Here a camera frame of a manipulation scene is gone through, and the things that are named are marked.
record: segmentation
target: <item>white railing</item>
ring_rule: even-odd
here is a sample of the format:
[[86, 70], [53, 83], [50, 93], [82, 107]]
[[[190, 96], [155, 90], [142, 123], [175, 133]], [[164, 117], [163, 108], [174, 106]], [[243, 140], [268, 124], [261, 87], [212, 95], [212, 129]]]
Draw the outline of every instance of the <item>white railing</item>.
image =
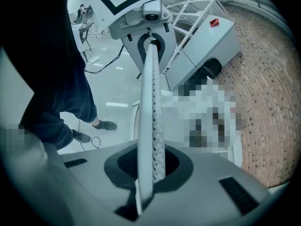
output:
[[[181, 51], [183, 45], [186, 43], [187, 39], [192, 37], [192, 33], [196, 29], [196, 27], [199, 26], [199, 23], [207, 17], [207, 15], [212, 14], [219, 17], [226, 18], [228, 20], [230, 19], [229, 14], [223, 7], [223, 5], [218, 0], [187, 0], [179, 3], [175, 3], [172, 5], [168, 5], [167, 9], [171, 11], [172, 15], [175, 16], [173, 27], [174, 30], [177, 32], [180, 32], [185, 35], [184, 39], [180, 43], [180, 45], [175, 50], [173, 56], [169, 60], [165, 70], [163, 73], [166, 73], [166, 71], [170, 68], [172, 61], [177, 56], [177, 54]], [[176, 26], [176, 24], [181, 21], [188, 23], [191, 26], [189, 31], [186, 31], [182, 28], [179, 28]]]

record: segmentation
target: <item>sneaker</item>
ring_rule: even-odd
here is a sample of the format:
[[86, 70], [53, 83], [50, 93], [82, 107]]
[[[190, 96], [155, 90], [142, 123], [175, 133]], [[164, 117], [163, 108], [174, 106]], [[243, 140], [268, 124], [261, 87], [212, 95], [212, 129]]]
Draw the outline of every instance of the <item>sneaker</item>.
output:
[[84, 133], [81, 133], [81, 132], [78, 132], [76, 130], [71, 130], [72, 133], [73, 133], [73, 137], [75, 140], [77, 140], [78, 142], [81, 142], [81, 143], [88, 143], [90, 142], [91, 138], [84, 134]]
[[93, 126], [94, 128], [98, 130], [116, 130], [117, 125], [111, 121], [100, 121], [97, 126]]

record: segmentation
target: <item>gray shoe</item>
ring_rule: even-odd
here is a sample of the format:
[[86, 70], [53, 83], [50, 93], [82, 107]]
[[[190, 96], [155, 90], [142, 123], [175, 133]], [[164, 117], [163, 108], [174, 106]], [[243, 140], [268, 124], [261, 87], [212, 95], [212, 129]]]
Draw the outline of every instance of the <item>gray shoe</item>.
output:
[[116, 130], [117, 125], [111, 121], [100, 121], [100, 123], [97, 126], [93, 126], [94, 128], [98, 130]]
[[84, 134], [84, 133], [81, 133], [81, 132], [78, 132], [76, 130], [71, 130], [72, 133], [73, 133], [73, 137], [75, 140], [77, 140], [78, 142], [81, 142], [81, 143], [88, 143], [90, 142], [91, 138]]

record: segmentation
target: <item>dark jeans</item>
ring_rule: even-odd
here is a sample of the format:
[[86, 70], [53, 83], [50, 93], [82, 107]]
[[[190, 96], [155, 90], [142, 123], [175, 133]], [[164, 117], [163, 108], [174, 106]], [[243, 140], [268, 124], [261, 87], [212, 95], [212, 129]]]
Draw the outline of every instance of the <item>dark jeans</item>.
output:
[[80, 58], [79, 63], [74, 67], [63, 88], [55, 94], [32, 131], [42, 142], [55, 145], [57, 150], [66, 147], [73, 140], [73, 133], [60, 118], [60, 112], [70, 112], [87, 123], [92, 122], [97, 116], [84, 72], [85, 62]]

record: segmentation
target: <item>white robot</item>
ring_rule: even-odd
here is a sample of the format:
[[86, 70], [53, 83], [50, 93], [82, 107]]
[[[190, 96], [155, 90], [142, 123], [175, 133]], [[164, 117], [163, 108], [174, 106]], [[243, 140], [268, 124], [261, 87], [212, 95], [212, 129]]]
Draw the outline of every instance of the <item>white robot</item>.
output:
[[19, 192], [54, 225], [248, 225], [257, 220], [273, 203], [259, 181], [217, 154], [194, 153], [163, 138], [159, 74], [176, 42], [172, 16], [161, 0], [90, 3], [101, 29], [109, 27], [112, 38], [122, 40], [143, 75], [138, 139], [60, 156], [33, 135], [7, 130], [12, 134], [6, 136], [7, 148], [26, 147], [5, 160]]

